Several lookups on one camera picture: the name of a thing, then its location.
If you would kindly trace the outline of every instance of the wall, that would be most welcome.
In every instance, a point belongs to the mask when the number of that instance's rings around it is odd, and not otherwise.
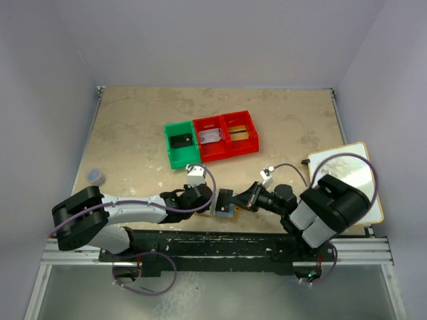
[[[69,196],[95,83],[51,0],[0,0],[0,310],[23,319],[50,210]]]
[[[380,174],[387,234],[411,319],[427,286],[427,2],[388,0],[338,86],[350,141],[365,141]]]
[[[337,85],[384,0],[55,0],[99,85]]]

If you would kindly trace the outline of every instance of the wooden tabletop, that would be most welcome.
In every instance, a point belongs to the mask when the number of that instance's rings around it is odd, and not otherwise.
[[[148,197],[179,189],[186,183],[185,171],[170,168],[163,126],[242,110],[252,116],[260,152],[208,163],[220,188],[245,191],[254,181],[261,181],[263,168],[283,162],[296,165],[308,180],[307,167],[300,161],[315,151],[343,144],[329,90],[107,87],[74,192],[89,185],[85,173],[92,167],[106,176],[102,193]],[[288,167],[274,172],[274,182],[292,185],[296,195],[305,189]],[[134,229],[283,232],[279,216],[263,210],[240,211],[234,221],[193,215],[181,223],[127,225]],[[364,234],[363,227],[352,227],[348,234]]]

